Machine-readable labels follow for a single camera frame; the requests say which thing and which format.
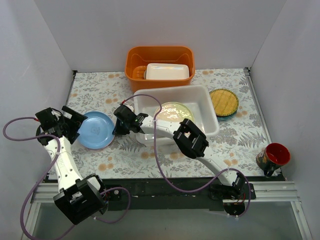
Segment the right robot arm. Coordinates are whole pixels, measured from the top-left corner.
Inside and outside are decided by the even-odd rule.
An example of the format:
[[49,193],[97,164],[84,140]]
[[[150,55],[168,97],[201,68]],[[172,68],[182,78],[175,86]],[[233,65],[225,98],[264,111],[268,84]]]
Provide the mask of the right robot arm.
[[[225,162],[214,156],[214,151],[209,146],[206,135],[190,119],[185,118],[181,122],[172,122],[156,119],[146,113],[136,115],[124,104],[120,104],[114,111],[114,115],[117,120],[114,129],[115,134],[153,133],[156,164],[164,180],[173,189],[181,193],[191,194],[202,191],[218,179],[220,184],[215,185],[213,191],[227,196],[228,199],[238,199],[244,195],[247,200],[251,200],[251,187],[245,175],[235,168],[229,168]],[[175,186],[160,167],[157,153],[157,135],[172,139],[186,157],[200,161],[214,174],[214,177],[202,187],[194,190],[184,190]]]

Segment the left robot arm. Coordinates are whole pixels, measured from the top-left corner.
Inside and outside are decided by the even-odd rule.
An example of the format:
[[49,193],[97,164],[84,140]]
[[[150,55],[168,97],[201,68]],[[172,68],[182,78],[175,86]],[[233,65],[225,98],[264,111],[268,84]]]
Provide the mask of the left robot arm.
[[82,177],[71,151],[87,117],[65,105],[62,110],[48,107],[35,117],[40,123],[36,130],[38,141],[50,155],[57,175],[55,205],[74,225],[96,213],[104,214],[108,208],[105,185],[96,174]]

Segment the blue plate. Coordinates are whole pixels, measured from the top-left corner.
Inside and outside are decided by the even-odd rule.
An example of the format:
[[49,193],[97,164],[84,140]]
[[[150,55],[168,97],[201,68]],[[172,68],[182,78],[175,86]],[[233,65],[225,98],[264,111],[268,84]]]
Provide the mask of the blue plate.
[[111,144],[115,137],[115,124],[112,119],[99,111],[89,111],[84,116],[86,119],[78,130],[78,142],[92,150],[103,149]]

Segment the cream yellow plate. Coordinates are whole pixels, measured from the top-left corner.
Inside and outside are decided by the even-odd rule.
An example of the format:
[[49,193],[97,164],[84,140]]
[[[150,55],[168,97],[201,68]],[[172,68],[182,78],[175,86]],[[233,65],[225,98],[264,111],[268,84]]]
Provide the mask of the cream yellow plate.
[[157,120],[168,122],[182,122],[184,119],[195,121],[193,112],[184,104],[180,102],[165,102],[158,107],[154,112],[154,117]]

